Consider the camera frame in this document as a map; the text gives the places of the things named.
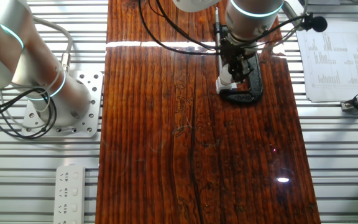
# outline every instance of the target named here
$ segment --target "electrical outlet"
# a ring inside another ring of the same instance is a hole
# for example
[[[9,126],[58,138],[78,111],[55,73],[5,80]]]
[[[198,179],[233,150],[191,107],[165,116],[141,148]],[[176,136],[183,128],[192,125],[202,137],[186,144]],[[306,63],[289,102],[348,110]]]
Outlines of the electrical outlet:
[[[60,166],[56,170],[53,224],[83,224],[85,167]]]

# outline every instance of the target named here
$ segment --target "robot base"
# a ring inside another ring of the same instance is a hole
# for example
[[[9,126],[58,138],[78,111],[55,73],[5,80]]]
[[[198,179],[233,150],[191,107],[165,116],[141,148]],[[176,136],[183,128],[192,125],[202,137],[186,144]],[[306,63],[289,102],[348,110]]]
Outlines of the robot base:
[[[43,138],[91,138],[98,131],[103,74],[101,72],[70,71],[70,76],[82,82],[89,90],[91,103],[88,112],[71,126],[54,126]],[[27,103],[23,124],[28,127],[44,124],[30,101]],[[41,128],[22,128],[22,133],[29,136],[40,130]]]

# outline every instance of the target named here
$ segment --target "dark wood grain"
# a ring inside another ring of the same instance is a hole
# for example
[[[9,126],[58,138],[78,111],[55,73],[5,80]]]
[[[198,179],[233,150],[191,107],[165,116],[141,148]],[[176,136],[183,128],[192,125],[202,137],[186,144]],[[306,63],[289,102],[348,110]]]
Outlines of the dark wood grain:
[[[142,7],[157,38],[185,41]],[[213,40],[213,8],[163,7]],[[108,42],[96,223],[320,222],[284,58],[262,52],[264,95],[237,106],[216,94],[215,57],[150,47],[137,1],[109,1]]]

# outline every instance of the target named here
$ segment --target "aluminum profile table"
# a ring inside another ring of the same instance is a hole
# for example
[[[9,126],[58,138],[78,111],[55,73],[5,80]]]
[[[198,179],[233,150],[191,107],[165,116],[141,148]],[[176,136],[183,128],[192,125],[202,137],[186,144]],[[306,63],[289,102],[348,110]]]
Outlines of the aluminum profile table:
[[[35,16],[56,22],[74,38],[71,69],[104,71],[108,1],[28,1]],[[310,6],[329,19],[358,21],[358,4]],[[280,14],[281,21],[286,19]],[[66,38],[37,24],[41,37],[60,58]],[[282,29],[283,34],[292,28]],[[300,115],[303,137],[323,223],[358,223],[358,116],[341,112],[339,103],[311,103],[305,96],[296,37],[284,44]],[[6,98],[17,95],[7,92]],[[26,100],[10,112],[23,119]],[[82,164],[86,172],[85,222],[96,210],[100,126],[93,139],[67,139],[37,144],[21,142],[0,131],[0,223],[52,223],[55,169]]]

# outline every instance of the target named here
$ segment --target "robotic arm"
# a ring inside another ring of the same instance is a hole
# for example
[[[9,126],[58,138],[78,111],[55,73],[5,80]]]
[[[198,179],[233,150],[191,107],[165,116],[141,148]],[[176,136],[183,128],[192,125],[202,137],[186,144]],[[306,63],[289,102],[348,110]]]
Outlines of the robotic arm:
[[[79,122],[95,102],[91,103],[94,100],[91,101],[89,87],[68,73],[71,45],[60,63],[39,36],[34,20],[42,21],[33,17],[25,0],[0,0],[0,89],[9,84],[46,89],[56,105],[55,126],[62,130]],[[38,117],[46,123],[50,115],[43,110],[48,106],[44,98],[38,93],[31,93],[28,98]]]
[[[173,0],[179,9],[187,12],[206,9],[219,1]],[[262,96],[262,77],[256,54],[258,48],[255,46],[272,28],[281,9],[295,27],[292,34],[296,30],[314,29],[322,32],[327,28],[324,18],[306,15],[306,8],[303,9],[297,0],[228,0],[225,26],[220,24],[216,10],[215,32],[217,46],[221,49],[216,91],[225,99],[236,103],[251,103]],[[245,79],[248,79],[249,91],[237,91],[237,83]]]

